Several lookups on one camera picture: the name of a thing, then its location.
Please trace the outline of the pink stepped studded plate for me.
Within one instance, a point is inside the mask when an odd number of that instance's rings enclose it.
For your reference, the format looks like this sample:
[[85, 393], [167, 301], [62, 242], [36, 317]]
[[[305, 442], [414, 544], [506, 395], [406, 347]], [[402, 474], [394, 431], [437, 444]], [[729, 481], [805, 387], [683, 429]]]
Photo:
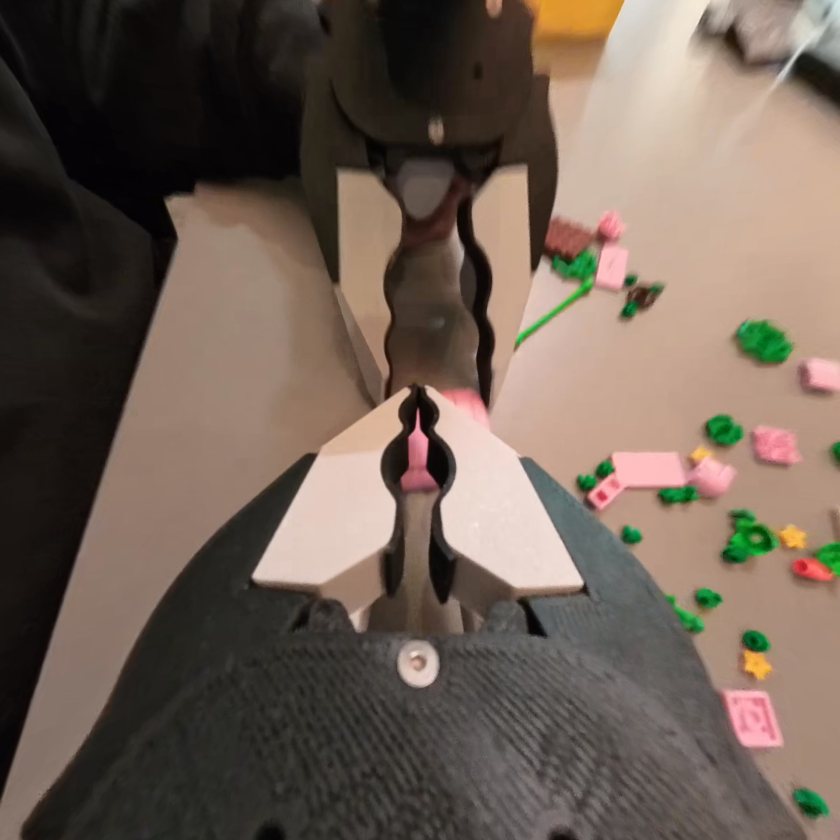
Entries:
[[789, 429], [756, 426], [751, 443], [754, 457], [761, 463], [788, 467], [803, 461], [798, 434]]

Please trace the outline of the green octagonal web piece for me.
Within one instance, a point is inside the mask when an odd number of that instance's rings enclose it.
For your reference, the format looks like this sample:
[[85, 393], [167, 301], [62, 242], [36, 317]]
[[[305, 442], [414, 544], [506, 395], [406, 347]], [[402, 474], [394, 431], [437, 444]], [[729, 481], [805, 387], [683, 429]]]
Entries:
[[743, 354], [761, 364], [782, 364], [794, 349], [787, 333], [769, 320], [742, 322], [734, 338]]
[[569, 280], [593, 280], [597, 271], [598, 255], [585, 249], [571, 261], [565, 261], [561, 255], [552, 257], [550, 267], [560, 277]]

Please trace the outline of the person's left hand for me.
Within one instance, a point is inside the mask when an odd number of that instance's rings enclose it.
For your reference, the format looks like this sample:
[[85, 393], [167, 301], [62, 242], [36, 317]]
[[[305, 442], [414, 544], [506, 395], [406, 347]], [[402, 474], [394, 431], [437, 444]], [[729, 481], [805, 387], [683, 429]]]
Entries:
[[405, 249], [446, 240], [457, 225], [461, 204], [473, 193], [471, 183], [456, 177], [432, 213], [422, 218], [404, 215], [401, 246]]

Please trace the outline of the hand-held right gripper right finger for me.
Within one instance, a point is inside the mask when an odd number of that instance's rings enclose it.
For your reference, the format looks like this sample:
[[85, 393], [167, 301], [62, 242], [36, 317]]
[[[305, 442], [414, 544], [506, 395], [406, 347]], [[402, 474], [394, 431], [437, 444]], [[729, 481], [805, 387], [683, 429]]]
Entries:
[[432, 387], [417, 389], [417, 426], [438, 488], [428, 551], [437, 600], [486, 616], [497, 602], [583, 592], [519, 454]]

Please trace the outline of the person's black clothing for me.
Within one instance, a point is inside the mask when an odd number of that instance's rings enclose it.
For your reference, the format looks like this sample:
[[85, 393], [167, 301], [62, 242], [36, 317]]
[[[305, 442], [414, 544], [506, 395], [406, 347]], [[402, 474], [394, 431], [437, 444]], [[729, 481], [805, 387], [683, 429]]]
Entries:
[[5, 787], [197, 182], [299, 170], [317, 2], [1, 2]]

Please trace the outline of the brown square studded plate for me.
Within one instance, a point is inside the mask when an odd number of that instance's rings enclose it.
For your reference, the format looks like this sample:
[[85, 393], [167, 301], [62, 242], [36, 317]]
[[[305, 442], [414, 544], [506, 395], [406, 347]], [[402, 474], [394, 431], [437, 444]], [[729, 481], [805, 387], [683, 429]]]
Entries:
[[564, 217], [553, 217], [545, 235], [542, 252], [571, 262], [596, 241], [596, 231]]

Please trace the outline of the pink curved slope tile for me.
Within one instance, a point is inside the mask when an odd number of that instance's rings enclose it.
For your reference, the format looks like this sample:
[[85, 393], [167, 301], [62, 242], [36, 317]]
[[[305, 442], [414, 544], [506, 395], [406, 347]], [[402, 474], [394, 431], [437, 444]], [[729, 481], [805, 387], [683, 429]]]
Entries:
[[809, 393], [839, 392], [839, 361], [823, 358], [803, 359], [798, 365], [800, 384]]

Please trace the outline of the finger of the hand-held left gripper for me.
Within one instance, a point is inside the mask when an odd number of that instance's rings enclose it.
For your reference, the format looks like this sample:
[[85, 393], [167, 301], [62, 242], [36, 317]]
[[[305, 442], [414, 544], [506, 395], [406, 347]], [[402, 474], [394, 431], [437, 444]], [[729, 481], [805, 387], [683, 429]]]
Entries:
[[495, 170], [458, 210], [458, 236], [475, 278], [479, 394], [493, 408], [506, 379], [532, 284], [525, 165]]
[[339, 280], [335, 297], [373, 404], [386, 400], [386, 338], [392, 309], [385, 281], [401, 242], [403, 212], [374, 173], [337, 170]]

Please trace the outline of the cluster of green leaf pieces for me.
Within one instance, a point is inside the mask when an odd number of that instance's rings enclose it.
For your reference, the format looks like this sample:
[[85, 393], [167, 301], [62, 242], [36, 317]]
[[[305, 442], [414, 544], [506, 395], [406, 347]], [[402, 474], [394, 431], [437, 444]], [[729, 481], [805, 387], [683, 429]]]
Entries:
[[[614, 466], [612, 459], [609, 458], [599, 463], [594, 471], [579, 474], [575, 478], [575, 484], [583, 494], [585, 502], [586, 494], [600, 480], [603, 480], [613, 472], [615, 472]], [[703, 499], [703, 497], [699, 496], [697, 490], [692, 486], [688, 486], [687, 483], [681, 488], [660, 489], [656, 490], [656, 492], [660, 502], [671, 507], [684, 506], [698, 501], [701, 498]], [[769, 527], [763, 525], [751, 511], [738, 509], [730, 512], [729, 518], [733, 527], [733, 533], [721, 554], [724, 561], [730, 564], [743, 564], [752, 558], [771, 553], [779, 547], [780, 539], [775, 536]]]

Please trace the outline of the small pink bracket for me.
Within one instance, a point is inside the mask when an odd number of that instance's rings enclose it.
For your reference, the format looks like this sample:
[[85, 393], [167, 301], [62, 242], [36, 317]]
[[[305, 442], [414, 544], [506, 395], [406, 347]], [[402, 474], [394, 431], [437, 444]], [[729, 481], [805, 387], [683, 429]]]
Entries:
[[600, 480], [596, 486], [594, 486], [586, 494], [585, 499], [594, 511], [601, 512], [612, 505], [614, 500], [624, 492], [625, 488], [626, 486], [621, 481], [621, 477], [617, 474], [617, 472], [613, 472], [609, 476]]

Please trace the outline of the yellow plastic bin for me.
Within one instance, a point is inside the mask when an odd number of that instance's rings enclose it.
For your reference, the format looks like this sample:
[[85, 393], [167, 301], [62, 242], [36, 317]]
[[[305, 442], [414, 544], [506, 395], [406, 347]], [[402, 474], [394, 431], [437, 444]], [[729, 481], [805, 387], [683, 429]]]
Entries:
[[624, 1], [529, 1], [534, 39], [596, 41], [611, 34]]

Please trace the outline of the green flexible bar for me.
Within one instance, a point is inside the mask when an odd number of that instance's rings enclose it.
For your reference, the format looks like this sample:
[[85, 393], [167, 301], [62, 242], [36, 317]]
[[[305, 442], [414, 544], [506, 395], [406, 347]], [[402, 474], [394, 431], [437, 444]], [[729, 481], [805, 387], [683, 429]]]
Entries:
[[565, 313], [577, 301], [587, 297], [591, 293], [594, 284], [595, 282], [593, 277], [583, 280], [580, 286], [575, 291], [573, 291], [566, 299], [563, 299], [562, 302], [560, 302], [553, 309], [542, 315], [537, 321], [520, 331], [520, 333], [517, 336], [514, 349], [518, 350], [526, 341], [528, 341], [531, 338], [531, 336], [540, 331], [552, 320], [558, 318], [559, 315]]

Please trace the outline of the pink square jumper plate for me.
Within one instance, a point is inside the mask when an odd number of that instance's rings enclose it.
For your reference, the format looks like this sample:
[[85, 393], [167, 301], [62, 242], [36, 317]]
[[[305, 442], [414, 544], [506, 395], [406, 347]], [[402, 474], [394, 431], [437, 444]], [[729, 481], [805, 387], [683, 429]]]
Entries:
[[719, 692], [731, 729], [746, 749], [781, 749], [784, 736], [770, 695], [759, 689], [724, 689]]

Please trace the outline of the pink curved brick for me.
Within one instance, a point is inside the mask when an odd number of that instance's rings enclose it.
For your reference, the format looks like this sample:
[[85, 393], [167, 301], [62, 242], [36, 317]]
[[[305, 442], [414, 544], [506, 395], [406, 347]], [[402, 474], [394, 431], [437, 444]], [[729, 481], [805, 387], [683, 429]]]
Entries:
[[696, 489], [700, 497], [718, 498], [728, 492], [738, 471], [712, 456], [698, 461], [688, 475], [687, 484]]

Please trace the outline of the pink plate with holes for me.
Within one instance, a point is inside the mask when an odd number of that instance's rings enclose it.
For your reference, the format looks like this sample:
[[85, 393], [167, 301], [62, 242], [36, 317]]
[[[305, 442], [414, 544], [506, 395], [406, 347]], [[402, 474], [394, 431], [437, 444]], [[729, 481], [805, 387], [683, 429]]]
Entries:
[[401, 477], [401, 489], [406, 494], [438, 490], [438, 483], [427, 468], [428, 452], [428, 438], [417, 420], [407, 440], [407, 468]]

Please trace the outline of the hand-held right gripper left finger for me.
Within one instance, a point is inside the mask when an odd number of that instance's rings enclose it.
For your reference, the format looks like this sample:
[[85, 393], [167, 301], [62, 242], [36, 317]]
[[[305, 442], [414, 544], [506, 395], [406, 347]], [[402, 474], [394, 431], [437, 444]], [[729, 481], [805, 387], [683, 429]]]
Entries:
[[404, 388], [322, 446], [251, 576], [255, 585], [315, 595], [364, 615], [386, 592], [383, 563], [399, 533], [383, 456], [405, 461], [416, 389]]

